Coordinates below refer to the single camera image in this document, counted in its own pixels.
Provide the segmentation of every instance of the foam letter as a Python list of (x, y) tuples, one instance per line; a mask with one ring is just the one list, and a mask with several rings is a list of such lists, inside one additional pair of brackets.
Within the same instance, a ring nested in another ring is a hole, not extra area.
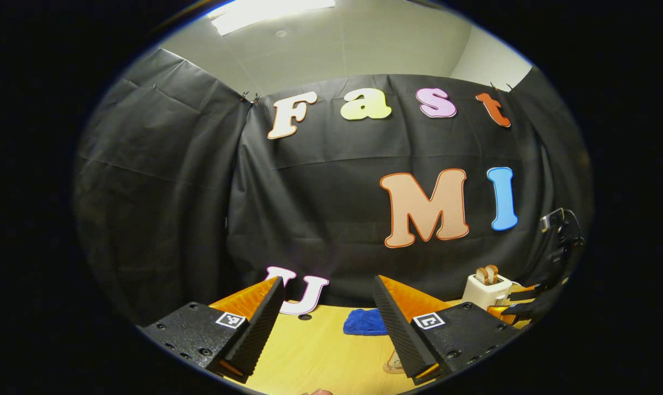
[(497, 215), (492, 222), (494, 230), (507, 230), (517, 225), (512, 200), (512, 169), (509, 167), (493, 167), (487, 171), (487, 178), (495, 185), (495, 205)]
[(341, 107), (341, 115), (347, 120), (362, 120), (365, 117), (379, 120), (390, 115), (392, 111), (385, 103), (385, 93), (374, 88), (362, 88), (346, 93), (344, 100), (348, 103)]
[(499, 108), (502, 108), (502, 106), (500, 103), (498, 103), (497, 100), (493, 100), (487, 93), (480, 93), (480, 95), (477, 95), (475, 98), (477, 98), (479, 101), (482, 101), (482, 104), (484, 104), (485, 108), (487, 109), (487, 113), (490, 114), (490, 117), (493, 121), (495, 121), (495, 123), (501, 127), (509, 127), (510, 122), (507, 118), (500, 114)]
[(419, 232), (419, 237), (429, 241), (441, 217), (441, 227), (436, 233), (439, 240), (462, 238), (469, 232), (465, 223), (463, 183), (465, 172), (449, 168), (439, 173), (431, 199), (426, 197), (417, 180), (409, 173), (395, 173), (382, 177), (380, 185), (390, 193), (392, 213), (391, 235), (385, 239), (390, 248), (407, 247), (414, 243), (409, 232), (409, 221)]
[(456, 115), (456, 106), (448, 100), (448, 93), (439, 88), (424, 88), (417, 91), (417, 100), (424, 103), (419, 106), (427, 117), (450, 118)]
[[(292, 272), (286, 268), (268, 267), (268, 276), (266, 280), (273, 277), (280, 276), (283, 279), (283, 286), (287, 285), (288, 280), (297, 277), (297, 273)], [(306, 314), (317, 308), (319, 303), (319, 296), (322, 294), (324, 285), (329, 284), (326, 278), (316, 277), (314, 275), (306, 275), (303, 280), (307, 283), (305, 293), (302, 300), (297, 303), (283, 302), (280, 312), (288, 315)]]
[(273, 103), (273, 107), (276, 108), (276, 119), (273, 120), (273, 129), (268, 133), (268, 138), (286, 137), (297, 132), (297, 127), (292, 125), (292, 118), (295, 117), (297, 122), (302, 122), (307, 115), (307, 105), (300, 103), (295, 106), (295, 103), (298, 102), (316, 103), (317, 93), (302, 93), (296, 97), (284, 98)]

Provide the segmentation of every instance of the white wall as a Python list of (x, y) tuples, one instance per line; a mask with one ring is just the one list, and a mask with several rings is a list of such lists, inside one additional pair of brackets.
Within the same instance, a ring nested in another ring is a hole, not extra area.
[(490, 85), (509, 91), (507, 83), (514, 87), (532, 68), (532, 63), (508, 45), (475, 25), (452, 78)]

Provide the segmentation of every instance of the ceiling light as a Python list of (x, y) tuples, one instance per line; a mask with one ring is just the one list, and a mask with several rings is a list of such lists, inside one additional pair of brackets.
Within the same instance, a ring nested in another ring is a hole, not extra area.
[(334, 0), (235, 0), (207, 14), (220, 35), (228, 35), (262, 20), (306, 10), (331, 8)]

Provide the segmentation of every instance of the orange object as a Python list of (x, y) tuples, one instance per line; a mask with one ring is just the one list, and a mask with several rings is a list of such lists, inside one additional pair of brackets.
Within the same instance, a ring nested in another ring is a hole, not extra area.
[(482, 101), (482, 104), (485, 105), (487, 113), (490, 114), (490, 117), (493, 121), (495, 121), (495, 123), (501, 127), (510, 127), (509, 118), (504, 117), (500, 113), (500, 108), (502, 108), (502, 105), (500, 105), (499, 101), (494, 100), (487, 93), (480, 93), (480, 95), (477, 95), (475, 98), (477, 98), (479, 101)]
[(425, 370), (422, 373), (419, 373), (419, 375), (417, 375), (417, 379), (423, 379), (423, 378), (429, 376), (430, 374), (434, 373), (437, 370), (439, 370), (439, 364), (435, 363), (434, 365), (430, 366), (429, 369)]
[(487, 312), (499, 318), (503, 322), (512, 325), (517, 320), (517, 315), (511, 315), (511, 314), (502, 315), (502, 312), (507, 310), (508, 307), (509, 306), (488, 306)]
[(399, 283), (382, 275), (379, 275), (378, 277), (383, 281), (383, 285), (385, 285), (387, 292), (391, 295), (392, 299), (395, 300), (395, 303), (397, 303), (400, 312), (402, 312), (402, 315), (404, 315), (404, 319), (406, 319), (407, 322), (412, 322), (412, 318), (417, 317), (418, 315), (438, 312), (439, 310), (444, 310), (445, 308), (450, 307), (448, 303), (429, 296), (422, 291), (415, 290), (408, 285)]
[(226, 313), (243, 315), (250, 321), (259, 305), (261, 305), (261, 302), (263, 302), (263, 299), (268, 295), (268, 291), (276, 283), (276, 280), (277, 276), (251, 285), (251, 287), (212, 303), (209, 307)]
[(222, 365), (224, 369), (229, 370), (229, 372), (234, 373), (234, 375), (237, 376), (243, 376), (244, 373), (239, 372), (239, 369), (236, 369), (234, 366), (232, 366), (230, 363), (226, 362), (226, 360), (221, 359), (219, 361), (219, 365)]

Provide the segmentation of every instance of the blue letter i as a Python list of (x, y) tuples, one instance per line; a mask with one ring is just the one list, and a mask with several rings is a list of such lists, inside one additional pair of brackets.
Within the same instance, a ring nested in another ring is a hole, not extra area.
[(517, 225), (512, 201), (512, 174), (509, 167), (493, 167), (487, 171), (487, 178), (495, 185), (497, 217), (492, 222), (494, 230), (507, 230)]

